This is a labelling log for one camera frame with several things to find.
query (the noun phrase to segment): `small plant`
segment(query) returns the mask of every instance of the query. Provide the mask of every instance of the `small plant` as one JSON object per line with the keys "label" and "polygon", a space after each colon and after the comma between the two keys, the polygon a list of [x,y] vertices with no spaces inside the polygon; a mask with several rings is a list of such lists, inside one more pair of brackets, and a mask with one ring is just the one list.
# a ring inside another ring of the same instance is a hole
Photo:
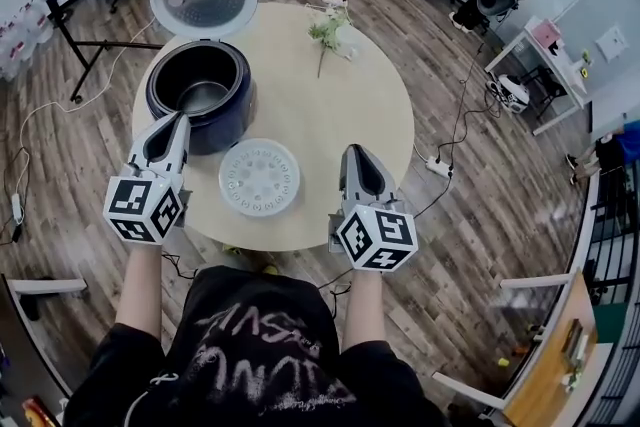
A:
{"label": "small plant", "polygon": [[322,53],[320,54],[320,63],[318,64],[318,78],[320,78],[320,69],[322,68],[322,61],[327,49],[333,52],[338,50],[340,43],[336,37],[336,31],[345,23],[349,23],[347,14],[341,9],[334,9],[329,13],[327,20],[322,23],[314,23],[309,27],[309,36],[320,41],[322,44]]}

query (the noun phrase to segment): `black t-shirt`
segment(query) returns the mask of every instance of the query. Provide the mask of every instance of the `black t-shirt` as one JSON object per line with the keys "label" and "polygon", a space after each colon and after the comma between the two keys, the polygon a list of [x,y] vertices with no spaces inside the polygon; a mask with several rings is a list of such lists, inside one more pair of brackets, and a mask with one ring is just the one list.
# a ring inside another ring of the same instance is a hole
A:
{"label": "black t-shirt", "polygon": [[[173,381],[151,379],[176,374]],[[198,273],[173,345],[116,324],[71,398],[65,426],[445,425],[386,342],[339,354],[316,287],[228,267]]]}

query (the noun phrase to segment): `railing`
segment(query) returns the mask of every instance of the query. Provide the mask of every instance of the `railing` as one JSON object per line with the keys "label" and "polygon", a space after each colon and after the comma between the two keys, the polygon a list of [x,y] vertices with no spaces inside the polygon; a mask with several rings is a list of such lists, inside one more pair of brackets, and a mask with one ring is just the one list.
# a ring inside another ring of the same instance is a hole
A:
{"label": "railing", "polygon": [[584,266],[594,306],[626,303],[624,328],[585,409],[589,427],[612,426],[640,361],[640,288],[634,287],[638,254],[638,163],[600,178],[591,248]]}
{"label": "railing", "polygon": [[600,178],[591,248],[584,276],[594,306],[628,303],[638,252],[637,165]]}

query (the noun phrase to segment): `wooden table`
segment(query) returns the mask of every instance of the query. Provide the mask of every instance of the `wooden table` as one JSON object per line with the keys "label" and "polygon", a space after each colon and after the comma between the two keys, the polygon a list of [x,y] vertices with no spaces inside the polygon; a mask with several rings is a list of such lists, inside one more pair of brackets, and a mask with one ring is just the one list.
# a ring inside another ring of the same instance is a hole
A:
{"label": "wooden table", "polygon": [[520,31],[520,33],[509,44],[507,44],[502,52],[500,52],[484,69],[484,71],[489,73],[523,40],[526,40],[546,65],[551,68],[551,71],[553,71],[554,76],[567,92],[567,96],[571,99],[571,103],[573,105],[564,112],[556,115],[552,120],[540,125],[533,131],[533,135],[540,135],[542,132],[549,130],[551,127],[560,123],[563,119],[566,119],[576,112],[584,109],[584,107],[591,101],[587,94],[587,89],[584,85],[582,75],[580,72],[573,69],[573,62],[567,54],[567,51],[564,48],[559,48],[556,50],[556,55],[553,55],[548,48],[544,48],[533,36],[533,30],[540,25],[540,23],[542,23],[542,20],[535,16],[531,17],[524,26],[524,29],[522,29],[522,31]]}
{"label": "wooden table", "polygon": [[[386,166],[399,186],[413,147],[411,102],[397,70],[369,38],[358,33],[359,55],[349,62],[327,52],[320,78],[321,47],[307,34],[323,16],[292,4],[259,4],[252,21],[225,41],[249,61],[257,107],[244,138],[264,137],[286,146],[300,166],[294,202],[266,218],[246,217],[220,195],[218,169],[224,152],[191,156],[185,187],[193,191],[186,224],[237,247],[292,251],[326,244],[330,213],[340,207],[340,160],[359,143]],[[147,69],[133,108],[133,134],[153,122],[145,101],[149,74],[159,59],[185,43],[172,39]]]}
{"label": "wooden table", "polygon": [[533,351],[504,398],[483,393],[436,372],[436,381],[499,409],[516,427],[551,427],[563,412],[573,394],[580,391],[581,381],[571,393],[565,391],[562,377],[570,372],[562,347],[578,319],[589,334],[585,366],[598,340],[589,292],[580,271],[557,276],[503,280],[502,288],[530,288],[561,285],[562,292],[545,326],[540,345]]}

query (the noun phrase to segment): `round table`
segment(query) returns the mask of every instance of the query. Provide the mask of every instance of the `round table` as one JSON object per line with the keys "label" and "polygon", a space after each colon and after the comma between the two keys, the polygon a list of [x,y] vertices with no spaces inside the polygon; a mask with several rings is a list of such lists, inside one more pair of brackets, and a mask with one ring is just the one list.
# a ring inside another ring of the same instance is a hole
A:
{"label": "round table", "polygon": [[[249,61],[255,82],[254,117],[243,139],[286,146],[300,166],[294,202],[273,217],[246,217],[221,197],[224,152],[190,155],[184,169],[191,190],[186,225],[220,242],[259,251],[292,251],[326,244],[329,214],[340,207],[340,160],[347,146],[372,151],[400,185],[411,159],[413,112],[391,61],[358,32],[359,55],[349,62],[326,52],[318,78],[320,43],[308,30],[321,13],[299,5],[259,4],[240,32],[224,41]],[[175,37],[147,68],[133,106],[135,137],[153,123],[145,101],[149,74],[163,55],[186,43]]]}

